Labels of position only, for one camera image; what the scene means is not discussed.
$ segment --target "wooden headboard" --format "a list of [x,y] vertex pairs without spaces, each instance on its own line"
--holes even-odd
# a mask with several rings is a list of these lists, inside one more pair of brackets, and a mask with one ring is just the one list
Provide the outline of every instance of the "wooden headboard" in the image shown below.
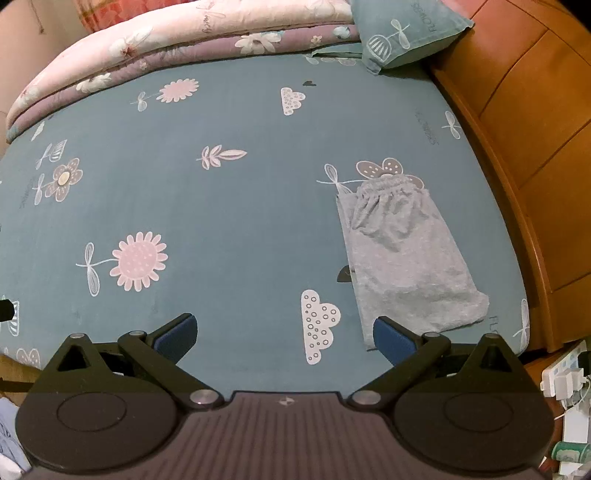
[[508,225],[530,349],[591,334],[591,33],[557,0],[445,0],[475,26],[432,57]]

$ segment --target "gray pants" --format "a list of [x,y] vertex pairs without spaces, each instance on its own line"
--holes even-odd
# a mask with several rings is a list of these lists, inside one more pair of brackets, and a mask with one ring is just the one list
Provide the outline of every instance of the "gray pants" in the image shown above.
[[477,291],[426,189],[405,175],[380,177],[339,192],[337,206],[368,349],[381,315],[418,335],[486,315],[488,296]]

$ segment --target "charger cable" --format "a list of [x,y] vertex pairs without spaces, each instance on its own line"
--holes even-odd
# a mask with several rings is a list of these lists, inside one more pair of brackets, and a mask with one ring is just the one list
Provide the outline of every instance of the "charger cable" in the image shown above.
[[587,397],[587,394],[589,393],[589,390],[591,390],[591,380],[589,379],[589,376],[584,378],[584,383],[587,384],[587,390],[585,390],[585,393],[581,396],[581,399],[574,404],[572,407],[570,408],[566,408],[566,403],[564,400],[560,400],[560,403],[562,404],[562,406],[565,408],[565,411],[562,415],[558,415],[555,420],[561,419],[562,417],[564,417],[566,415],[566,413],[570,410],[572,410],[573,408],[578,407]]

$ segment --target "pink sunflower print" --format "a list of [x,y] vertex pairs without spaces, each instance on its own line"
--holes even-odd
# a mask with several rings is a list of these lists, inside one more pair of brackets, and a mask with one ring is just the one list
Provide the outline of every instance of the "pink sunflower print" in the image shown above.
[[144,234],[138,232],[135,239],[132,235],[127,236],[127,243],[119,242],[121,250],[113,250],[113,256],[119,264],[111,269],[111,277],[119,276],[117,285],[123,285],[125,291],[131,290],[133,285],[135,291],[141,291],[142,285],[145,288],[150,286],[150,279],[159,279],[155,270],[164,270],[166,265],[162,262],[168,258],[167,254],[161,253],[166,244],[161,244],[160,235],[152,237],[152,232]]
[[156,100],[166,103],[170,103],[173,100],[178,102],[179,100],[185,100],[185,98],[193,96],[192,92],[197,92],[198,88],[199,82],[195,79],[179,79],[176,82],[170,82],[168,85],[164,85],[160,89],[161,95],[157,96]]

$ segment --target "blue gripper pad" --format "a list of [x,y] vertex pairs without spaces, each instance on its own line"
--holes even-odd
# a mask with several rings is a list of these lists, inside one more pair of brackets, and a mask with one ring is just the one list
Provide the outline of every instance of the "blue gripper pad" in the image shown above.
[[380,353],[394,366],[417,351],[412,339],[379,318],[374,322],[374,343]]
[[197,341],[197,320],[193,315],[171,328],[154,341],[154,350],[177,363]]

